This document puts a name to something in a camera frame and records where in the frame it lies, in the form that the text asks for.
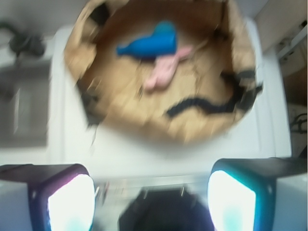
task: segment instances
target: pink toy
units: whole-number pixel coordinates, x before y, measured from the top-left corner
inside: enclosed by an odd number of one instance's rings
[[[152,91],[155,88],[165,89],[174,76],[179,61],[187,59],[193,51],[192,46],[179,49],[174,55],[159,56],[151,76],[143,83],[143,89]]]

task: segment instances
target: blue plush toy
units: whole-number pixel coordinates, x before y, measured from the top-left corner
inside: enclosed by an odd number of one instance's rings
[[[118,55],[131,55],[136,58],[155,58],[160,55],[175,54],[177,35],[174,25],[168,21],[160,22],[151,36],[139,38],[128,46],[118,46]]]

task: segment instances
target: white light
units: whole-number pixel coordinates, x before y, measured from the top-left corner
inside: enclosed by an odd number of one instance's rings
[[[216,230],[254,230],[256,193],[226,172],[216,171],[210,176],[207,200]]]
[[[94,183],[78,175],[48,198],[52,231],[89,231],[95,208]]]

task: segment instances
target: white table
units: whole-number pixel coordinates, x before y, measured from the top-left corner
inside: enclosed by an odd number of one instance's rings
[[[279,65],[273,51],[262,55],[256,24],[247,28],[257,58],[257,82],[264,84],[250,112],[228,132],[198,145],[160,145],[103,125],[89,128],[80,95],[63,62],[71,27],[55,35],[52,78],[59,80],[61,136],[52,161],[84,164],[95,179],[204,174],[220,158],[290,156],[290,132]]]

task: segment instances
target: wall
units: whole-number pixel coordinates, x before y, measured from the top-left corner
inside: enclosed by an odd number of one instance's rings
[[[19,28],[54,34],[62,25],[73,24],[88,0],[0,0],[0,19],[9,19]],[[268,0],[237,0],[242,12],[255,17]],[[0,32],[0,45],[9,41]]]

